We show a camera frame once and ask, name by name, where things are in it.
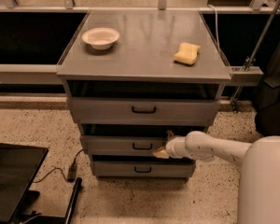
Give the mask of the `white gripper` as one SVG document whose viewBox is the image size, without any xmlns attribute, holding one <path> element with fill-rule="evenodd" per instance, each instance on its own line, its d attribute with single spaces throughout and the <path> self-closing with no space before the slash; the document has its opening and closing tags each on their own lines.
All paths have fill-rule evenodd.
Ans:
<svg viewBox="0 0 280 224">
<path fill-rule="evenodd" d="M 165 148 L 161 147 L 157 150 L 154 150 L 152 154 L 158 159 L 181 159 L 187 156 L 188 151 L 186 150 L 186 138 L 183 136 L 175 137 L 175 134 L 168 130 L 167 131 L 167 140 L 170 140 Z"/>
</svg>

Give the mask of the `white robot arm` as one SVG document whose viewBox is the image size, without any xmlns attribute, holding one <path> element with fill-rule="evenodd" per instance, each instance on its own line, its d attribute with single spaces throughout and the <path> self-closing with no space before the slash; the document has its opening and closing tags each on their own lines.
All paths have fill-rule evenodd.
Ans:
<svg viewBox="0 0 280 224">
<path fill-rule="evenodd" d="M 238 165 L 237 224 L 280 224 L 280 136 L 246 143 L 193 131 L 171 137 L 153 155 L 161 159 L 200 161 L 219 157 Z"/>
</svg>

